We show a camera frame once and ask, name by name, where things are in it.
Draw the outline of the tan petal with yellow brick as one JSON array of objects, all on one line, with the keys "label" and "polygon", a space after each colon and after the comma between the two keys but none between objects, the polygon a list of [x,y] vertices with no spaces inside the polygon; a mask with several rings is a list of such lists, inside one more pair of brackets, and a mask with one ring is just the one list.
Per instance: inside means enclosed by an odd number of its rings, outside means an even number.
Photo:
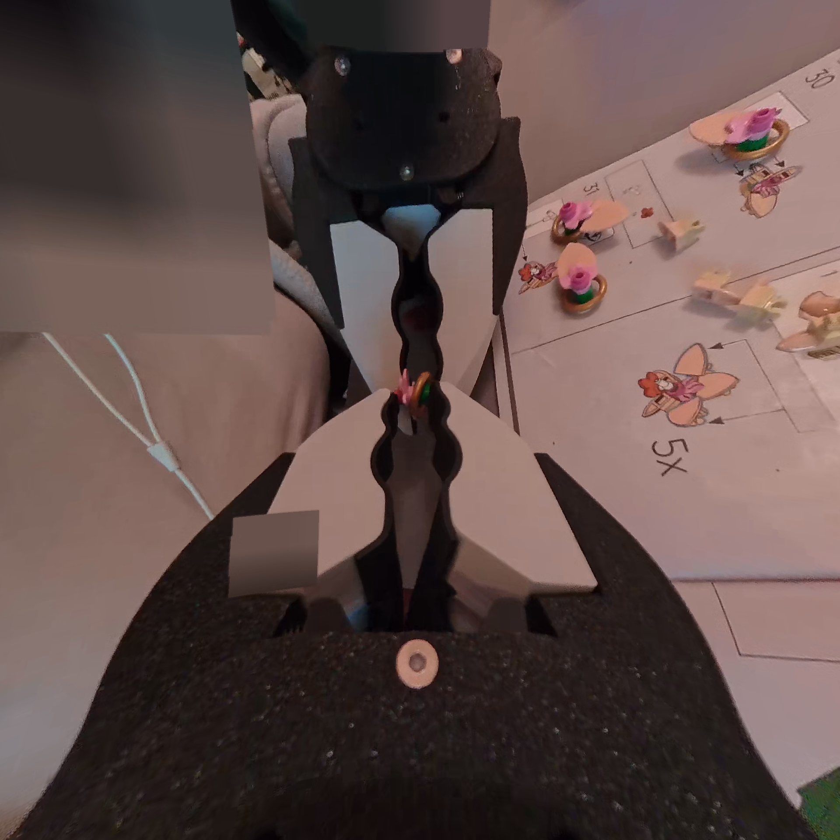
[{"label": "tan petal with yellow brick", "polygon": [[839,297],[818,290],[805,297],[798,311],[805,321],[802,331],[782,339],[776,348],[788,354],[828,360],[839,356]]}]

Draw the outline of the printed paper sheet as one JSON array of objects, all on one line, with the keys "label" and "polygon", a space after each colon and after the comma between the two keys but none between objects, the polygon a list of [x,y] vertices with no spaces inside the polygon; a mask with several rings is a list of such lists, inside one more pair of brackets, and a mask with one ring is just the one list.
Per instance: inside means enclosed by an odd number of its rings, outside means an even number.
[{"label": "printed paper sheet", "polygon": [[838,581],[677,581],[748,733],[794,807],[839,764]]}]

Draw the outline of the small cream toy brick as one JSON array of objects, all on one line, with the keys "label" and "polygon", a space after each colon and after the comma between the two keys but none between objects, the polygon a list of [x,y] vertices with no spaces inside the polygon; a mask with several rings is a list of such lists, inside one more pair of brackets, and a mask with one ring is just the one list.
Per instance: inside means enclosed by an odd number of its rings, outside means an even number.
[{"label": "small cream toy brick", "polygon": [[697,218],[681,218],[659,221],[658,229],[671,250],[679,254],[698,241],[706,226]]}]

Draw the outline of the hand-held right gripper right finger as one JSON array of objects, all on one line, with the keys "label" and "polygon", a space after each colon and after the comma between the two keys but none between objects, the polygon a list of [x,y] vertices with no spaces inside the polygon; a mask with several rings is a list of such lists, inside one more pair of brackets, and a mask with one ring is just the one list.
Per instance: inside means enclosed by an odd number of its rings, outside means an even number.
[{"label": "hand-held right gripper right finger", "polygon": [[496,415],[446,382],[424,387],[441,480],[420,569],[420,629],[452,632],[453,606],[478,624],[536,596],[588,595],[595,575],[537,456]]}]

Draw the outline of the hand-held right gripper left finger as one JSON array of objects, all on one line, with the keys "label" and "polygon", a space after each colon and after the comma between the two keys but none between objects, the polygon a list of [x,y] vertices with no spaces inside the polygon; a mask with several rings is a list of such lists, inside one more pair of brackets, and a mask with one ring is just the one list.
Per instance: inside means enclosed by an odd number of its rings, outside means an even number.
[{"label": "hand-held right gripper left finger", "polygon": [[396,396],[382,388],[300,445],[269,507],[280,517],[271,589],[331,599],[356,631],[402,621],[403,578],[387,480]]}]

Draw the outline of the toy brick instruction booklet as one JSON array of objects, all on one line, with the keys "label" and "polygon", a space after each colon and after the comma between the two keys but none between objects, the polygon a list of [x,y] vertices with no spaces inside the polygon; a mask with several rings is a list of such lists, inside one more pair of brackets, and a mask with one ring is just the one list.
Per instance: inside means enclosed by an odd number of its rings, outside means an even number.
[{"label": "toy brick instruction booklet", "polygon": [[[802,300],[838,297],[838,51],[731,106],[778,109],[780,150],[739,162],[688,129],[530,207],[520,268],[555,261],[562,201],[612,198],[628,219],[591,245],[608,290],[585,314],[556,283],[514,277],[500,397],[560,467],[675,580],[838,579],[839,361],[783,353]],[[675,254],[659,221],[706,231]],[[691,296],[707,270],[739,297],[769,283],[782,314],[741,322]]]}]

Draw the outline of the toy flower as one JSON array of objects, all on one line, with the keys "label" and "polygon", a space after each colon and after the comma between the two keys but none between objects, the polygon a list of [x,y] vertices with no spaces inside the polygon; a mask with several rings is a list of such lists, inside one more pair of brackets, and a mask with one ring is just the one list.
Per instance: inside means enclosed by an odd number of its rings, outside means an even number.
[{"label": "toy flower", "polygon": [[409,370],[404,368],[393,392],[398,402],[406,408],[412,420],[425,417],[434,378],[429,371],[424,371],[414,380]]}]

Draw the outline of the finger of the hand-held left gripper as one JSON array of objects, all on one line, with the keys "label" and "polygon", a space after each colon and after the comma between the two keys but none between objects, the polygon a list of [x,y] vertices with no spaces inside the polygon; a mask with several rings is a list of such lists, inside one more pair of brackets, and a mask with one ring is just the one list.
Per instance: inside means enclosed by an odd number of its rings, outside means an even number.
[{"label": "finger of the hand-held left gripper", "polygon": [[371,391],[394,392],[403,374],[403,336],[393,302],[402,248],[368,224],[332,224],[330,237],[343,341]]},{"label": "finger of the hand-held left gripper", "polygon": [[489,208],[461,209],[425,242],[437,287],[431,329],[420,333],[420,361],[443,382],[472,395],[497,323],[493,311],[492,218]]}]

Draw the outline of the grey desk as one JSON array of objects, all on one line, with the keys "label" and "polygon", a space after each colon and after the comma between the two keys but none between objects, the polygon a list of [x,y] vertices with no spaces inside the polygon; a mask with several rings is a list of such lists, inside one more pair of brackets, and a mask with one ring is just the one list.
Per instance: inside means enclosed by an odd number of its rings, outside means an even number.
[{"label": "grey desk", "polygon": [[640,151],[838,48],[838,1],[494,1],[528,200]]}]

